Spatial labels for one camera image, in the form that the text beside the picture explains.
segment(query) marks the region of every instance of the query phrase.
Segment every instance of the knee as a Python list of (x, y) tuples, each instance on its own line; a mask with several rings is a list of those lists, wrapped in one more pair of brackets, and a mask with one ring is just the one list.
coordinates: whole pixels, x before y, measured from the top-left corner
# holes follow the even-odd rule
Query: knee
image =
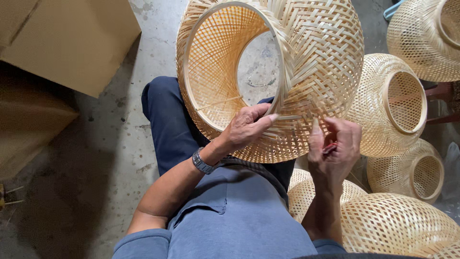
[(179, 94), (179, 83), (176, 77), (155, 77), (149, 83), (149, 95), (151, 94)]

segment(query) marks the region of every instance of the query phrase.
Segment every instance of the concrete floor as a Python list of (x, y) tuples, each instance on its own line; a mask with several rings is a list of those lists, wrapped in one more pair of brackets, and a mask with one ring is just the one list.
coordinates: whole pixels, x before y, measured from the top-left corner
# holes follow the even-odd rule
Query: concrete floor
[[(139, 199), (159, 177), (140, 95), (154, 77), (176, 76), (176, 33), (186, 0), (129, 1), (143, 32), (106, 90), (99, 99), (72, 92), (81, 116), (4, 182), (7, 189), (24, 185), (9, 199), (26, 201), (0, 212), (0, 258), (110, 258)], [(391, 0), (353, 4), (366, 54), (387, 53), (382, 13)], [(238, 81), (250, 104), (276, 89), (278, 60), (272, 47), (262, 35), (243, 55)], [(444, 127), (456, 134), (458, 143), (458, 125)], [(438, 128), (427, 130), (430, 138)], [(436, 146), (441, 154), (452, 138), (444, 135)], [(350, 176), (364, 188), (365, 160)], [(296, 166), (305, 168), (305, 159), (298, 159)]]

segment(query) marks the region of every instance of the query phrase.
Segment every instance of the wristwatch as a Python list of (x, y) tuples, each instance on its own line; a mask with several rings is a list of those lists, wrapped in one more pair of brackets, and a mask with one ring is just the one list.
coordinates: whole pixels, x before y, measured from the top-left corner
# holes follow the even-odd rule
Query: wristwatch
[(212, 172), (214, 172), (214, 170), (216, 170), (216, 166), (219, 163), (212, 166), (212, 165), (207, 165), (205, 162), (203, 162), (203, 160), (200, 157), (200, 151), (202, 149), (203, 147), (199, 148), (198, 150), (195, 151), (195, 153), (193, 153), (193, 156), (192, 156), (193, 165), (195, 165), (195, 167), (198, 168), (198, 170), (202, 171), (203, 173), (210, 175)]

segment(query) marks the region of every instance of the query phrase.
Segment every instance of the cardboard box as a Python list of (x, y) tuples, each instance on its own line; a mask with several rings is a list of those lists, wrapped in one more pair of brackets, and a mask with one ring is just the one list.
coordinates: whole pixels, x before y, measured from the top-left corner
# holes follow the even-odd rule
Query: cardboard box
[(0, 181), (15, 176), (78, 116), (43, 90), (43, 82), (52, 82), (9, 67), (0, 62)]
[(12, 41), (0, 59), (96, 98), (141, 32), (128, 0), (17, 2), (0, 0), (0, 15), (17, 14), (0, 19), (2, 44)]

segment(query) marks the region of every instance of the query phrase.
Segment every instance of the shirt pocket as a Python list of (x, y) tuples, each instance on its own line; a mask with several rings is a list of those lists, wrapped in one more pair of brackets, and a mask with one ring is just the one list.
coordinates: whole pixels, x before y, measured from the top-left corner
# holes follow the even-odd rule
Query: shirt pocket
[(187, 214), (194, 210), (210, 210), (224, 214), (227, 207), (227, 179), (216, 176), (202, 181), (192, 192), (185, 205), (169, 222), (168, 229), (175, 228)]

